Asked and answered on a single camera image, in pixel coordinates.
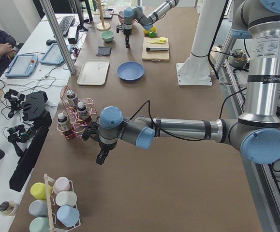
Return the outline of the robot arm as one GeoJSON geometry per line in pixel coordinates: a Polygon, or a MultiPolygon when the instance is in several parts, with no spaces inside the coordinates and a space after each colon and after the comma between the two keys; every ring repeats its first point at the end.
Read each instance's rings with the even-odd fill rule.
{"type": "MultiPolygon", "coordinates": [[[[125,8],[122,29],[126,47],[132,20],[136,19],[146,30],[151,29],[178,3],[179,0],[165,0],[148,16],[142,7],[125,8]]],[[[228,0],[204,1],[191,55],[184,63],[178,63],[177,77],[183,75],[183,84],[206,85],[211,80],[209,70],[203,68],[208,68],[204,67],[206,57],[209,58],[227,3],[228,0]]],[[[252,38],[245,108],[237,121],[153,119],[149,100],[131,118],[124,117],[119,108],[108,106],[101,110],[94,137],[101,148],[96,163],[104,163],[118,139],[148,149],[154,137],[165,134],[187,141],[225,143],[258,164],[271,164],[280,159],[280,119],[276,115],[280,90],[280,0],[235,0],[230,35],[252,38]],[[139,116],[132,120],[146,103],[150,119],[139,116]]]]}
{"type": "Polygon", "coordinates": [[[122,30],[125,35],[126,48],[130,48],[129,39],[132,34],[134,20],[136,20],[146,31],[149,31],[155,22],[165,16],[169,10],[175,8],[178,3],[179,0],[165,0],[148,16],[143,13],[141,6],[125,8],[123,11],[124,22],[122,23],[122,30]]]}

